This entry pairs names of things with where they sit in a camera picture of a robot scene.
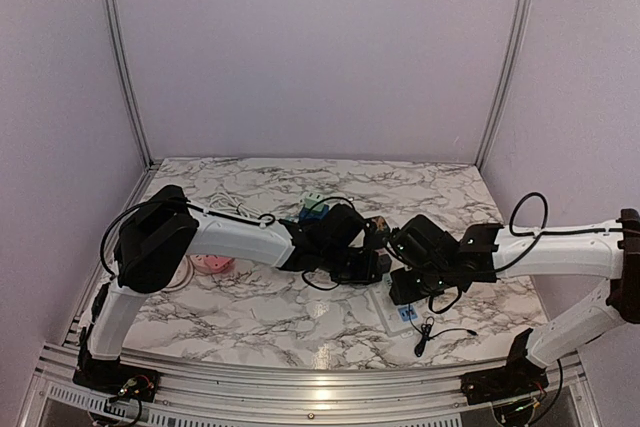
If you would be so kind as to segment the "dark grey USB charger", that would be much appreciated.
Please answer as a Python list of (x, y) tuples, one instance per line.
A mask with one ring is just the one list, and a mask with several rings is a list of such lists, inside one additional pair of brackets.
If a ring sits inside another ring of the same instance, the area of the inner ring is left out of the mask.
[(378, 257), (377, 268), (381, 274), (388, 273), (392, 267), (392, 259), (388, 255), (381, 255)]

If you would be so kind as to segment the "white long power strip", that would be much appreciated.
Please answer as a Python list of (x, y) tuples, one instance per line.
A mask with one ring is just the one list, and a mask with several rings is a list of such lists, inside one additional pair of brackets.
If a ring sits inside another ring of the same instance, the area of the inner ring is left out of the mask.
[(389, 289), (381, 285), (374, 286), (369, 294), (379, 319), (391, 338), (409, 338), (417, 333), (423, 316), (413, 306), (396, 306), (388, 295)]

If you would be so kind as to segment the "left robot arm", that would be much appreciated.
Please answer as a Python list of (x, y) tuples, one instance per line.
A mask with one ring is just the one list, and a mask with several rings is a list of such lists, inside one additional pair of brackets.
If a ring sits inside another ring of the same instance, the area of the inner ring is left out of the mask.
[(308, 212), (296, 220), (249, 218), (196, 205), (181, 187), (169, 185), (122, 212), (106, 229), (117, 235), (114, 267), (106, 248), (99, 248), (109, 280), (81, 329), (78, 371), (106, 392), (125, 385), (125, 337), (146, 299), (168, 286), (187, 255), (248, 260), (302, 274), (321, 269), (338, 286), (381, 281), (391, 268), (382, 251), (389, 234), (385, 220), (363, 217), (345, 198), (317, 205), (321, 215)]

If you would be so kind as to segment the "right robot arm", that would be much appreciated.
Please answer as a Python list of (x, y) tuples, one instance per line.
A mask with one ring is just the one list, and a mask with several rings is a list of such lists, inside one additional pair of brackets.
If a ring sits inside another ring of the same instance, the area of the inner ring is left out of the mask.
[(625, 323), (639, 321), (639, 214), (580, 227), (516, 230), (475, 224), (454, 239), (419, 215), (395, 231), (391, 251), (403, 266), (391, 274), (396, 305), (432, 299), (448, 288), (466, 292), (474, 283), (532, 275), (601, 278), (582, 301), (542, 327), (514, 338), (495, 385), (515, 395), (565, 354)]

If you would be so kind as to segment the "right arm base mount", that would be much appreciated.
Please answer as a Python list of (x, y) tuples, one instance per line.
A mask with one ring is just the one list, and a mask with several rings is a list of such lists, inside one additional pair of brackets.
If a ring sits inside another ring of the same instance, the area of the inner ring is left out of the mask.
[(469, 405), (501, 401), (545, 390), (549, 381), (545, 371), (536, 374), (512, 372), (506, 367), (467, 373), (461, 376), (461, 392)]

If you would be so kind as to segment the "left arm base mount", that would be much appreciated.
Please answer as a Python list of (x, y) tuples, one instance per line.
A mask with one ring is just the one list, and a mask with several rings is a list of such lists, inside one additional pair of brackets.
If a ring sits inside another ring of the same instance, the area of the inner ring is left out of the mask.
[(111, 397), (137, 398), (142, 402), (154, 400), (159, 380), (156, 370), (106, 361), (77, 367), (73, 375), (76, 385)]

